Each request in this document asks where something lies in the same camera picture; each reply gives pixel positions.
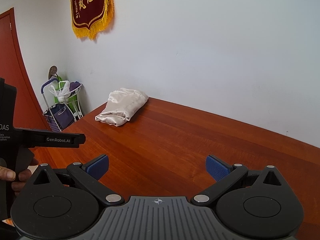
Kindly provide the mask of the person's left hand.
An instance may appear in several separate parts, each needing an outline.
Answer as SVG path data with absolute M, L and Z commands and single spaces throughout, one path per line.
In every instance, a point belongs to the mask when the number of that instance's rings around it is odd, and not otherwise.
M 18 180 L 16 180 L 16 173 L 1 165 L 0 167 L 0 177 L 3 181 L 11 182 L 11 188 L 15 193 L 15 196 L 18 196 L 21 190 L 24 188 L 26 182 L 31 177 L 32 172 L 28 168 L 18 174 Z

